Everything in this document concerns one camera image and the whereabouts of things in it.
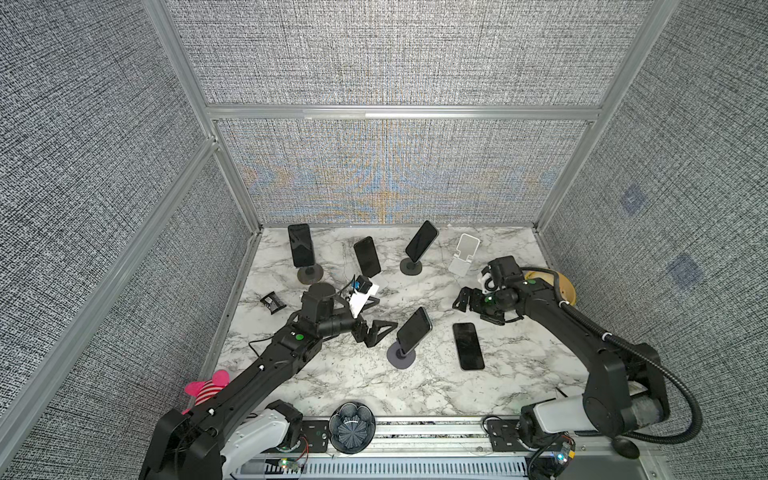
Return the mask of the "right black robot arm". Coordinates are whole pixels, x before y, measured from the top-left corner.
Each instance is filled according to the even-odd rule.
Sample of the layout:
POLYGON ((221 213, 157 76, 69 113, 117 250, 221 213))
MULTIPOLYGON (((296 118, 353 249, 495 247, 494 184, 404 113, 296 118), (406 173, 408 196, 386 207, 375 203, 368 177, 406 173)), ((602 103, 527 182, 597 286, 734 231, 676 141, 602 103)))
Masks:
POLYGON ((588 372, 582 394, 523 407, 517 432, 528 448, 543 447, 561 434, 595 432, 608 438, 675 445, 689 442, 702 430, 702 409, 683 381, 664 367, 646 343, 633 344, 582 314, 561 293, 556 271, 521 266, 512 256, 490 261, 481 272, 481 287, 464 287, 453 302, 491 324, 528 318, 565 345, 588 372), (680 433, 655 436, 643 428, 671 415, 667 388, 674 386, 686 401, 690 423, 680 433))

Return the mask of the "black round stand back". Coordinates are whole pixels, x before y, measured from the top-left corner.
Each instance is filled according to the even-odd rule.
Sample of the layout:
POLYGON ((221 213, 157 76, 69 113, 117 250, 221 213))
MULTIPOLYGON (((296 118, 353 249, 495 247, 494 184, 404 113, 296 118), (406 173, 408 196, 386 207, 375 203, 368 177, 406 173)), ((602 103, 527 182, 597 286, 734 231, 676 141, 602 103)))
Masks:
POLYGON ((410 258, 404 258, 399 265, 400 271, 406 276, 418 276, 422 273, 422 263, 420 261, 412 261, 410 258))

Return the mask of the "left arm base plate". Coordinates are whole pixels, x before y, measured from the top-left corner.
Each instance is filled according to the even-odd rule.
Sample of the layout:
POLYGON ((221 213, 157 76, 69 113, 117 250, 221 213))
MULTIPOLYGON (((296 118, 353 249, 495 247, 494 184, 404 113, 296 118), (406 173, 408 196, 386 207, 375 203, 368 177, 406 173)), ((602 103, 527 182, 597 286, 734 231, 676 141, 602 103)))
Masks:
POLYGON ((283 445, 266 450, 266 453, 286 453, 298 456, 300 453, 326 453, 330 445, 329 420, 303 420, 292 446, 283 445))

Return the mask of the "aluminium front rail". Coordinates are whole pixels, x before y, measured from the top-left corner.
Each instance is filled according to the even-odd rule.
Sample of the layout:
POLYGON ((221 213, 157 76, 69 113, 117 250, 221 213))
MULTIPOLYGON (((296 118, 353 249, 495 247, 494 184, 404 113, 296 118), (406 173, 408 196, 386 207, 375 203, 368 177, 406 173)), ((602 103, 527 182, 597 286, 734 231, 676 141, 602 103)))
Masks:
MULTIPOLYGON (((483 417, 383 416, 361 453, 260 453, 226 479, 528 479, 534 450, 493 452, 483 417)), ((604 437, 569 434, 575 458, 554 479, 676 479, 660 446, 619 456, 604 437)))

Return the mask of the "white folding phone stand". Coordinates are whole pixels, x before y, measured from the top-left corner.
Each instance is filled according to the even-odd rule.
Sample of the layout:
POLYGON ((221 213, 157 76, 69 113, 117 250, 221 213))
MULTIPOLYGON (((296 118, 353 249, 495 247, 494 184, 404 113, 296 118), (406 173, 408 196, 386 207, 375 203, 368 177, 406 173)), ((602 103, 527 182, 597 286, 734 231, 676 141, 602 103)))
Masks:
POLYGON ((470 270, 480 244, 479 238, 463 233, 459 238, 448 271, 457 277, 464 277, 470 270))

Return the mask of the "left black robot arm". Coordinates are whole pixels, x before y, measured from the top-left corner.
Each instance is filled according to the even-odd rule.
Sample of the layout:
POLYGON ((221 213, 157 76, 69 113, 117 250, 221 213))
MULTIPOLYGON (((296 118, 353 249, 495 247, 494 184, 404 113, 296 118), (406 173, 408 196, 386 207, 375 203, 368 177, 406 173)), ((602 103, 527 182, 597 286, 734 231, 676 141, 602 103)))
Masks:
POLYGON ((303 420, 298 410, 284 401, 261 412, 256 407, 300 372, 325 340, 349 333, 373 347, 396 327, 391 321, 368 324, 332 285, 312 285, 300 310, 245 371, 188 412, 172 409, 157 422, 140 478, 226 479, 259 453, 296 446, 303 420))

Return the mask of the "black phone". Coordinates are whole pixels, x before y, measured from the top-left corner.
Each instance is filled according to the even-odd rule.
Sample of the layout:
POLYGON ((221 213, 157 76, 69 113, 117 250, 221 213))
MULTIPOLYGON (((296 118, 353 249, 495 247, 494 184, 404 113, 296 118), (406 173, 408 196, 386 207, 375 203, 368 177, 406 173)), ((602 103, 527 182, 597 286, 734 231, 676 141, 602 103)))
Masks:
POLYGON ((485 368, 485 362, 473 323, 455 323, 452 331, 456 344, 460 368, 464 371, 478 371, 485 368))
POLYGON ((397 332, 399 352, 410 354, 433 330, 433 323, 424 307, 419 307, 397 332))
POLYGON ((438 235, 437 228, 430 221, 425 221, 405 248, 409 260, 418 262, 438 235))
POLYGON ((363 276, 372 278, 381 273, 380 260, 371 236, 357 241, 353 249, 363 276))
POLYGON ((296 268, 315 265, 314 246, 308 224, 293 224, 287 227, 293 264, 296 268))

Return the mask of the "purple round phone stand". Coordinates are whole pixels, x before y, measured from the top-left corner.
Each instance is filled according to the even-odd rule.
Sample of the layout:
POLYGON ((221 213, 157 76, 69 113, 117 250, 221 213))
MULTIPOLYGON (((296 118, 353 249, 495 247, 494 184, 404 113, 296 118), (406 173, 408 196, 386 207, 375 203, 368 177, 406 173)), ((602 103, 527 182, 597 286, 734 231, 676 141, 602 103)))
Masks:
POLYGON ((405 353, 398 342, 393 343, 389 347, 386 356, 388 362, 398 370, 410 368, 416 360, 416 352, 412 350, 405 353))

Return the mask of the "brown round phone stand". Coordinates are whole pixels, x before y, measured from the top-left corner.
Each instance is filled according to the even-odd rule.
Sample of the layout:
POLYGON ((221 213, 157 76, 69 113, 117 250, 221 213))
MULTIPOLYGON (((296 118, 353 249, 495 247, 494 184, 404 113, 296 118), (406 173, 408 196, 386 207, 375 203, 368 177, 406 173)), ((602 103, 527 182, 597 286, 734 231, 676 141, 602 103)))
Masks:
POLYGON ((320 265, 299 267, 297 270, 297 279, 303 285, 312 285, 322 280, 324 269, 320 265))

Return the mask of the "pink white plush toy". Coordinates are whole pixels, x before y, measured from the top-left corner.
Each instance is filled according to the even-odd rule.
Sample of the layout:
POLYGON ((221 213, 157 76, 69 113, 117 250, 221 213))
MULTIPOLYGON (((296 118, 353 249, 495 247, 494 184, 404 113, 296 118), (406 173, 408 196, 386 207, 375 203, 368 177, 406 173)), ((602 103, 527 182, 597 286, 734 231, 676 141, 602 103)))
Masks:
POLYGON ((193 400, 193 406, 205 403, 216 396, 230 383, 230 374, 226 370, 217 370, 209 380, 194 381, 184 387, 184 392, 193 400))

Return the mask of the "black ladle spoon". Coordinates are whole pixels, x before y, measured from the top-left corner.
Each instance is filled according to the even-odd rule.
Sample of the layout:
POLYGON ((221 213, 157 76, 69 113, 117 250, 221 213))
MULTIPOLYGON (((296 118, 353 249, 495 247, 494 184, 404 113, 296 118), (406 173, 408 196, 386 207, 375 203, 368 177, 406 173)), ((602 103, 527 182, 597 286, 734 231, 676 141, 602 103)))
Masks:
POLYGON ((637 460, 640 457, 639 447, 628 438, 612 438, 611 447, 619 456, 623 458, 637 460))

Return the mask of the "small black clip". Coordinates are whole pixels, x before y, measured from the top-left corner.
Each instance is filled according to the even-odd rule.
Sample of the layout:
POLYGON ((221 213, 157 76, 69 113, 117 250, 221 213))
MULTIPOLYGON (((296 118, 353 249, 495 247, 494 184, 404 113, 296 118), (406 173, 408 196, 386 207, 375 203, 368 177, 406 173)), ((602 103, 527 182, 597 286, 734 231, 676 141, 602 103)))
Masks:
POLYGON ((260 298, 260 303, 270 312, 271 315, 274 315, 286 308, 286 303, 281 300, 274 291, 263 295, 260 298))

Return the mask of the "white stand centre-left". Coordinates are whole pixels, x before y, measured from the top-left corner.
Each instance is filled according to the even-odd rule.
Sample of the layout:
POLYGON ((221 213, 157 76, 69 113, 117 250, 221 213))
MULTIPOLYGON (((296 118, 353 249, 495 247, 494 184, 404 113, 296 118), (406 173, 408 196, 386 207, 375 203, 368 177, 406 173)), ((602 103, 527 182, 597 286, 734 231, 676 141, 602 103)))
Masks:
POLYGON ((377 285, 378 289, 381 290, 386 287, 387 282, 384 279, 382 274, 378 274, 376 276, 370 277, 369 280, 372 284, 377 285))

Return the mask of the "yellow bamboo steamer basket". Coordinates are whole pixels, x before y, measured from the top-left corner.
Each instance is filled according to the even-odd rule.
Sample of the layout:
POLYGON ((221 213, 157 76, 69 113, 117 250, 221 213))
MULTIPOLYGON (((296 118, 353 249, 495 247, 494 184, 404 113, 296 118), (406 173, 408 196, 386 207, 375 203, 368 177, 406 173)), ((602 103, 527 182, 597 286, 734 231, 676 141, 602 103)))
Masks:
MULTIPOLYGON (((554 278, 554 274, 555 274, 554 271, 549 271, 549 270, 547 271, 527 270, 525 272, 525 278, 527 280, 535 280, 535 279, 544 280, 550 285, 555 286, 556 280, 554 278)), ((577 302, 578 297, 577 297, 577 293, 574 285, 562 273, 557 272, 557 277, 558 277, 557 282, 558 282, 561 297, 565 301, 569 302, 570 304, 575 304, 577 302)))

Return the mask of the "dark glass flower bowl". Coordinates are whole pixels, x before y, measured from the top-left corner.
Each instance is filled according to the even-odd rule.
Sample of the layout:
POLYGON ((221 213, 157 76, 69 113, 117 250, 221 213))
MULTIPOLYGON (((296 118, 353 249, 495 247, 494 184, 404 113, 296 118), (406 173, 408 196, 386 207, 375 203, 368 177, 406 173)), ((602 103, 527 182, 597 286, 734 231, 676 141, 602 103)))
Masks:
POLYGON ((367 405, 347 402, 329 419, 331 444, 343 454, 358 454, 370 445, 376 427, 376 417, 367 405))

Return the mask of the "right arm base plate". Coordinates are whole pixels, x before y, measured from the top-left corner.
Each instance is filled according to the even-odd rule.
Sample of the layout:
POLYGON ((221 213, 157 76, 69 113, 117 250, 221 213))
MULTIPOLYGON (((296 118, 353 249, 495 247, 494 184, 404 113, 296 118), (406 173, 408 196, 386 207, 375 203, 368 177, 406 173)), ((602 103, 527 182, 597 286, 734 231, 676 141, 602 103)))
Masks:
POLYGON ((516 430, 517 421, 496 416, 485 418, 482 427, 485 430, 493 452, 509 453, 526 450, 520 442, 516 430))

